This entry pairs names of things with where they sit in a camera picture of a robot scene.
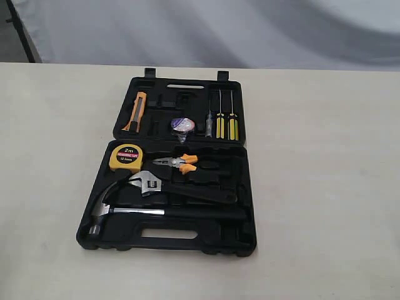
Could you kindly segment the black plastic tool case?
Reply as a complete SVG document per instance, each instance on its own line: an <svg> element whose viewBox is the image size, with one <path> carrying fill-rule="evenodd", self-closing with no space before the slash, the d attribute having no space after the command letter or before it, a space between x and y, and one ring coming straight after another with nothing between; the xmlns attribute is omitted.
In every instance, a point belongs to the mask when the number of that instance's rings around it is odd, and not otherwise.
<svg viewBox="0 0 400 300"><path fill-rule="evenodd" d="M216 139L216 114L219 112L219 93L222 92L224 139ZM228 117L231 112L230 91L233 90L234 112L237 115L239 140L228 139ZM123 131L133 110L136 94L147 94L146 107L138 133ZM212 137L205 136L209 96L211 96ZM180 143L171 134L171 120L189 118L195 130ZM246 257L257 246L248 154L244 146L243 97L241 85L229 79L227 71L218 71L215 80L173 79L156 76L153 68L131 79L116 118L113 140L109 142L96 176L76 239L84 249L132 248L195 250L206 254L234 254ZM93 223L91 211L97 197L113 182L133 174L125 169L111 171L109 159L114 148L135 144L143 151L141 171L150 171L162 181L190 184L232 191L237 201L230 206L242 209L242 221L194 219L148 214L108 214L98 236L88 231ZM176 158L183 154L196 155L196 171L181 174L175 167L153 164L154 159ZM115 189L105 203L119 208L200 208L226 209L227 204L203 202L163 192L142 196L139 188L126 184Z"/></svg>

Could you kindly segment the right yellow black screwdriver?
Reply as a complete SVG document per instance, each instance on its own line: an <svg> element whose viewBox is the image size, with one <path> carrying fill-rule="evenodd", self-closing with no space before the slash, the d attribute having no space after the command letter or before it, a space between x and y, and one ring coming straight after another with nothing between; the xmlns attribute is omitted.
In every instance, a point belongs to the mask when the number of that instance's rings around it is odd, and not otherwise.
<svg viewBox="0 0 400 300"><path fill-rule="evenodd" d="M231 101L231 112L228 117L228 139L230 141L239 140L239 127L238 127L238 116L234 112L234 98L233 90L230 91L230 101Z"/></svg>

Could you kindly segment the black electrical tape roll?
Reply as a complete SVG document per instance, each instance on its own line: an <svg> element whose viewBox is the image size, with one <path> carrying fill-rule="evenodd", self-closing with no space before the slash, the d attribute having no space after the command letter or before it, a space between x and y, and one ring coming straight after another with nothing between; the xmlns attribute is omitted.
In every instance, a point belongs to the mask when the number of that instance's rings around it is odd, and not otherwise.
<svg viewBox="0 0 400 300"><path fill-rule="evenodd" d="M176 136L180 143L184 143L187 136L194 132L195 122L187 117L179 117L171 120L171 134Z"/></svg>

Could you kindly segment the clear voltage tester screwdriver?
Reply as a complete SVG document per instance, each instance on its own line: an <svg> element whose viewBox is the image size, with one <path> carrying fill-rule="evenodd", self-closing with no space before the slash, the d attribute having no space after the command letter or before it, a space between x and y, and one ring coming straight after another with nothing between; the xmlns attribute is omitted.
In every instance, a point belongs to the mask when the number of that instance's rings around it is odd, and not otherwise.
<svg viewBox="0 0 400 300"><path fill-rule="evenodd" d="M212 137L212 130L213 130L213 114L211 112L211 96L209 96L208 114L206 118L206 127L205 127L205 136L207 138Z"/></svg>

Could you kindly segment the black stand pole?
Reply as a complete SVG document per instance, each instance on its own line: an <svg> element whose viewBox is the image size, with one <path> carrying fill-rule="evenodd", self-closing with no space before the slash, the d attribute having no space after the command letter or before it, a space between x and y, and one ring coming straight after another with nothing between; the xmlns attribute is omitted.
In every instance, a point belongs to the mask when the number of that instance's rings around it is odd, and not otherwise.
<svg viewBox="0 0 400 300"><path fill-rule="evenodd" d="M18 35L18 38L20 40L21 46L25 52L28 62L29 63L37 63L37 61L35 60L33 51L29 45L28 37L24 30L23 22L21 21L13 2L11 0L6 0L6 5L10 12L10 17L7 18L5 20L5 22L13 25L13 27Z"/></svg>

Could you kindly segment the claw hammer black grip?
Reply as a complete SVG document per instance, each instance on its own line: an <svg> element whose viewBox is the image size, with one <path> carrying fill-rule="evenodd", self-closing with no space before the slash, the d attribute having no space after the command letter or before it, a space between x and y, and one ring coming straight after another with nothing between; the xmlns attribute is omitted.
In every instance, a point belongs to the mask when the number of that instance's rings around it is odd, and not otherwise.
<svg viewBox="0 0 400 300"><path fill-rule="evenodd" d="M128 184L126 179L113 182L97 197L96 203L91 211L92 224L88 231L91 236L98 236L101 232L102 223L108 214L148 214L155 216L167 216L174 218L194 219L220 219L242 221L246 219L246 213L239 208L230 206L226 209L200 209L200 208L128 208L112 207L105 203L105 199L120 186Z"/></svg>

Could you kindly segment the left yellow black screwdriver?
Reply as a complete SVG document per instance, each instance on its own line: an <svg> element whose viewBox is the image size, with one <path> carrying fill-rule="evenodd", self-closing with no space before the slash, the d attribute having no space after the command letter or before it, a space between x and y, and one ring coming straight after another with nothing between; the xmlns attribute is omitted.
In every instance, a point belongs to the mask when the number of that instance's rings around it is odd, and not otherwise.
<svg viewBox="0 0 400 300"><path fill-rule="evenodd" d="M219 93L219 112L216 114L216 139L224 139L224 113L222 110L222 92Z"/></svg>

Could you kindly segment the adjustable wrench black handle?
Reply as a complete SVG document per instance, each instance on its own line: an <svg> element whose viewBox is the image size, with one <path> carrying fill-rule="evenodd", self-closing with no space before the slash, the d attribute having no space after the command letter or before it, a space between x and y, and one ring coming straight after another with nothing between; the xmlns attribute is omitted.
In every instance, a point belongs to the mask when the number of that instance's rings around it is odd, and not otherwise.
<svg viewBox="0 0 400 300"><path fill-rule="evenodd" d="M232 191L162 181L150 171L133 174L126 179L126 182L138 187L143 196L153 193L169 193L200 199L208 203L233 204L237 201L236 194Z"/></svg>

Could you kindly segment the orange handled pliers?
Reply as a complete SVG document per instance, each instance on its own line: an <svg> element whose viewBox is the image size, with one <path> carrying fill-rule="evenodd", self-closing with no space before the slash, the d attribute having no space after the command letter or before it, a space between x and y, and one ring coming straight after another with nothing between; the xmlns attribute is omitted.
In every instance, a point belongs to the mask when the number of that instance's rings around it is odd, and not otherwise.
<svg viewBox="0 0 400 300"><path fill-rule="evenodd" d="M198 162L198 157L196 155L188 155L188 154L183 154L181 157L158 158L152 161L152 163L156 165L177 168L183 175L192 171L196 171L197 167L195 166L195 164L197 162Z"/></svg>

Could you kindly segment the yellow black screwdriver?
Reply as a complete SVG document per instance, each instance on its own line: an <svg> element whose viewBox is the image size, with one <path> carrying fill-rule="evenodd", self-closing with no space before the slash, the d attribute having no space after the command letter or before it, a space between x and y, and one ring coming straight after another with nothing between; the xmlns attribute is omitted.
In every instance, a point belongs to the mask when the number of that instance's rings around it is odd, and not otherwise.
<svg viewBox="0 0 400 300"><path fill-rule="evenodd" d="M224 139L224 113L222 110L222 92L219 93L219 112L216 114L216 139Z"/></svg>
<svg viewBox="0 0 400 300"><path fill-rule="evenodd" d="M231 101L231 112L228 117L228 139L230 141L239 140L239 127L238 127L238 116L234 112L234 98L233 90L230 91L230 101Z"/></svg>

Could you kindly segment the yellow tape measure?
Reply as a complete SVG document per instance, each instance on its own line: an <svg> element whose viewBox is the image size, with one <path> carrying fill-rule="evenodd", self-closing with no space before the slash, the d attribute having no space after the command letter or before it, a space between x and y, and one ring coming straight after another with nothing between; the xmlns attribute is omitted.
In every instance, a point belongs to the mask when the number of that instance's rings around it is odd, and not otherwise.
<svg viewBox="0 0 400 300"><path fill-rule="evenodd" d="M143 165L143 150L135 144L122 144L113 149L109 168L111 171L125 169L132 174L141 171Z"/></svg>

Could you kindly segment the orange utility knife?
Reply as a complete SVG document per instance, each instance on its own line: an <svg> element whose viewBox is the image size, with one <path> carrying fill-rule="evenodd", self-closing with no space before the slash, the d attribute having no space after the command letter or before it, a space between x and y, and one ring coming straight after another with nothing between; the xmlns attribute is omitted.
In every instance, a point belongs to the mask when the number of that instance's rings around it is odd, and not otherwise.
<svg viewBox="0 0 400 300"><path fill-rule="evenodd" d="M131 117L128 123L122 128L123 131L131 131L138 133L140 130L140 123L146 107L147 94L139 91L136 94L134 105L131 112Z"/></svg>

